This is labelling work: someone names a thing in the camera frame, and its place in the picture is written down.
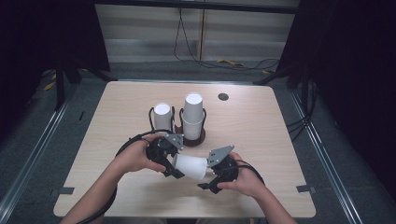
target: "white cup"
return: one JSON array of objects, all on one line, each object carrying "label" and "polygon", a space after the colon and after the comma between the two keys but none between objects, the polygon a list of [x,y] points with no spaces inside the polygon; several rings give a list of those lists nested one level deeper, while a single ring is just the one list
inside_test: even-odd
[{"label": "white cup", "polygon": [[181,115],[183,121],[183,134],[188,140],[196,140],[201,136],[202,123],[204,118],[197,123],[189,123],[184,119],[184,113]]},{"label": "white cup", "polygon": [[154,128],[171,130],[172,124],[171,106],[166,103],[159,103],[154,106]]},{"label": "white cup", "polygon": [[172,164],[175,169],[178,169],[189,178],[202,180],[205,177],[207,168],[206,158],[176,154]]},{"label": "white cup", "polygon": [[183,115],[188,123],[197,123],[204,117],[203,98],[198,92],[190,92],[186,95]]}]

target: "black cable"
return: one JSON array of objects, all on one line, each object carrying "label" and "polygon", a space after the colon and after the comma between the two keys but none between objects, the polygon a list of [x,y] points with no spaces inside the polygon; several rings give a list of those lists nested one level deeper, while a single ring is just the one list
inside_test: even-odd
[{"label": "black cable", "polygon": [[[175,57],[181,61],[181,62],[196,62],[199,65],[205,67],[205,68],[225,68],[225,69],[230,69],[230,70],[234,70],[234,71],[250,71],[250,70],[263,70],[263,69],[268,69],[271,67],[274,67],[275,65],[277,65],[279,63],[279,59],[264,59],[261,60],[256,66],[254,67],[229,67],[229,66],[221,66],[221,65],[217,65],[217,64],[213,64],[213,63],[206,63],[206,62],[202,62],[202,61],[198,61],[195,59],[195,57],[192,55],[191,49],[190,49],[190,44],[189,44],[189,39],[187,38],[187,34],[186,34],[186,29],[184,28],[184,22],[181,16],[181,8],[178,9],[178,13],[179,13],[179,21],[178,21],[178,26],[177,26],[177,36],[176,36],[176,40],[175,40],[175,47],[174,47],[174,55]],[[187,49],[189,50],[189,54],[192,57],[192,60],[182,60],[180,58],[177,57],[176,51],[177,51],[177,41],[178,41],[178,34],[180,31],[180,25],[183,29],[183,33],[184,33],[184,38],[186,40],[186,45],[187,45]],[[267,66],[267,67],[263,67],[263,68],[259,68],[260,64],[267,62],[267,61],[276,61],[275,63]]]},{"label": "black cable", "polygon": [[116,196],[117,196],[117,187],[114,189],[113,194],[111,195],[110,199],[107,201],[107,203],[105,204],[105,206],[101,210],[99,210],[98,212],[96,212],[92,216],[87,217],[84,220],[78,222],[78,224],[86,224],[86,223],[90,223],[90,222],[95,221],[97,218],[99,218],[101,215],[103,215],[111,207],[111,205],[116,200]]},{"label": "black cable", "polygon": [[138,134],[137,136],[135,136],[135,137],[133,137],[133,138],[130,138],[124,145],[122,145],[122,147],[121,147],[121,148],[119,149],[119,151],[117,152],[116,157],[117,157],[118,155],[120,155],[121,152],[122,152],[123,150],[125,150],[125,148],[127,148],[127,147],[128,147],[129,145],[131,145],[133,142],[138,141],[138,140],[141,140],[143,136],[146,136],[146,135],[152,134],[152,133],[159,133],[159,132],[171,133],[169,130],[158,129],[158,130],[152,130],[152,131],[149,131],[149,132],[146,132],[146,133]]},{"label": "black cable", "polygon": [[253,171],[253,173],[260,179],[260,181],[265,185],[264,183],[264,179],[262,178],[262,176],[260,175],[260,173],[249,163],[247,163],[246,161],[241,161],[243,162],[245,165],[236,165],[236,166],[232,166],[232,167],[228,167],[228,168],[224,168],[221,169],[221,172],[225,172],[225,171],[229,171],[229,170],[234,170],[234,169],[239,169],[239,168],[248,168],[249,170]]},{"label": "black cable", "polygon": [[149,121],[149,125],[151,127],[151,130],[154,130],[154,125],[152,124],[152,119],[151,119],[151,112],[154,110],[154,107],[152,107],[149,112],[148,112],[148,121]]},{"label": "black cable", "polygon": [[293,122],[292,124],[288,125],[288,127],[290,127],[290,126],[293,126],[293,125],[295,125],[295,124],[297,124],[297,123],[299,123],[301,121],[303,122],[299,126],[297,126],[296,128],[294,128],[294,129],[289,131],[289,133],[293,133],[293,132],[297,131],[298,129],[300,129],[300,131],[297,132],[297,134],[291,139],[291,142],[294,142],[294,140],[297,139],[297,137],[303,132],[304,128],[306,128],[306,126],[309,124],[310,120],[312,119],[312,115],[314,113],[316,101],[317,101],[317,98],[318,98],[318,88],[316,87],[316,85],[314,85],[313,81],[311,81],[311,91],[310,91],[310,93],[311,93],[312,104],[311,104],[311,108],[308,111],[308,114],[304,118],[302,118],[302,119],[300,119],[300,120],[298,120],[296,122]]}]

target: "wooden tabletop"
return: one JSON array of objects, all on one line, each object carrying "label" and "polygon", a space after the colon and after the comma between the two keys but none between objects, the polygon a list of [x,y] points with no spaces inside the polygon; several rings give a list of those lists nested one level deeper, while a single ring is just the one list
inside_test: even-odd
[{"label": "wooden tabletop", "polygon": [[[72,195],[59,196],[54,214],[65,216],[129,137],[150,131],[149,110],[153,106],[160,102],[174,106],[179,126],[178,111],[192,91],[204,98],[206,138],[198,147],[185,147],[181,153],[207,158],[210,149],[235,145],[233,151],[259,171],[293,217],[313,217],[316,209],[311,195],[296,188],[306,183],[271,88],[121,81],[107,84],[64,183],[75,190]],[[221,101],[220,93],[229,99]],[[196,186],[214,177],[210,169],[202,181],[164,177],[150,170],[129,173],[120,181],[116,201],[106,216],[263,217],[255,201],[239,192],[213,194]]]}]

